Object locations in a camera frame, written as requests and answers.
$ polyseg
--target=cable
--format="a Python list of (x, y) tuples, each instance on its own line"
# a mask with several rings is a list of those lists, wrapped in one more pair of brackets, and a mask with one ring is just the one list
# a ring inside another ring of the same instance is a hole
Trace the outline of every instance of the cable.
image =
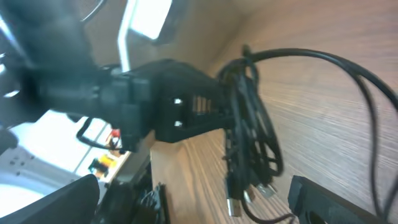
[(99, 3), (95, 6), (95, 8), (84, 18), (80, 20), (80, 22), (86, 24), (89, 22), (97, 13), (104, 7), (107, 0), (100, 0)]
[[(368, 105), (371, 120), (370, 185), (372, 200), (376, 215), (387, 221), (392, 202), (398, 191), (398, 176), (392, 190), (387, 196), (384, 211), (382, 212), (376, 189), (376, 165), (378, 154), (377, 114), (373, 98), (360, 77), (369, 80), (381, 90), (397, 111), (398, 99), (394, 92), (382, 80), (365, 68), (336, 55), (307, 49), (275, 49), (251, 54), (248, 47), (245, 46), (244, 58), (231, 61), (223, 67), (218, 74), (218, 80), (228, 87), (231, 100), (231, 112), (235, 120), (234, 131), (228, 136), (231, 142), (235, 142), (235, 145), (231, 147), (235, 148), (235, 150), (232, 151), (229, 149), (225, 159), (228, 164), (228, 172), (234, 174), (239, 184), (239, 191), (241, 193), (240, 200), (244, 211), (249, 218), (256, 223), (276, 223), (286, 218), (294, 217), (292, 214), (287, 214), (274, 220), (261, 220), (250, 212), (246, 202), (243, 200), (244, 189), (252, 182), (250, 178), (251, 170), (255, 171), (254, 173), (257, 174), (260, 182), (266, 184), (270, 181), (267, 177), (268, 175), (279, 176), (283, 171), (282, 155), (280, 154), (274, 128), (272, 127), (270, 117), (258, 94), (259, 74), (254, 63), (269, 58), (286, 56), (307, 56), (329, 61), (343, 69), (356, 82)], [(247, 68), (249, 68), (251, 72), (251, 78), (246, 74)], [(256, 143), (260, 145), (260, 149), (255, 147)], [(268, 158), (264, 148), (266, 146), (272, 150), (275, 159)], [(275, 162), (277, 164), (277, 170), (272, 170), (270, 168), (270, 162)], [(261, 176), (259, 175), (261, 172), (258, 172), (258, 169), (264, 166), (266, 166), (266, 169), (261, 171), (266, 174)]]

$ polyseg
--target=bolt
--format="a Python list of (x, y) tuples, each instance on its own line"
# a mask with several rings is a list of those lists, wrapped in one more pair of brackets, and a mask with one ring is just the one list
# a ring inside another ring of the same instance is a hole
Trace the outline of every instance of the bolt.
[(174, 126), (176, 126), (176, 127), (182, 127), (182, 122), (181, 121), (176, 121), (176, 122), (174, 122)]
[(180, 104), (182, 104), (182, 100), (181, 99), (174, 99), (174, 104), (176, 104), (176, 105), (180, 105)]

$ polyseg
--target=tangled cable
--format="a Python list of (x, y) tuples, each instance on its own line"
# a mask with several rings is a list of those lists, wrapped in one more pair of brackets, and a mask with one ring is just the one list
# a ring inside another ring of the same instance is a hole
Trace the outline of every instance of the tangled cable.
[[(227, 178), (231, 176), (234, 180), (236, 191), (239, 192), (236, 197), (241, 201), (243, 210), (249, 218), (256, 223), (277, 223), (290, 217), (292, 217), (291, 223), (294, 220), (293, 214), (286, 214), (273, 220), (261, 220), (251, 213), (245, 200), (243, 200), (244, 189), (247, 189), (250, 184), (268, 184), (272, 176), (279, 176), (283, 171), (282, 155), (277, 136), (258, 94), (259, 73), (255, 63), (276, 57), (307, 56), (326, 60), (343, 69), (356, 82), (364, 96), (371, 120), (370, 186), (372, 201), (376, 215), (387, 222), (394, 197), (398, 191), (398, 175), (388, 193), (382, 211), (376, 190), (377, 114), (373, 98), (362, 78), (367, 79), (381, 90), (398, 111), (398, 99), (394, 92), (369, 70), (345, 58), (329, 53), (307, 49), (275, 49), (252, 54), (248, 47), (244, 47), (243, 56), (243, 58), (233, 60), (223, 67), (218, 74), (218, 80), (228, 86), (226, 95), (230, 96), (231, 113), (235, 121), (233, 127), (225, 129), (226, 156), (224, 159), (228, 168)], [(274, 153), (274, 158), (267, 155), (266, 147)], [(271, 169), (270, 163), (275, 163), (277, 169)]]

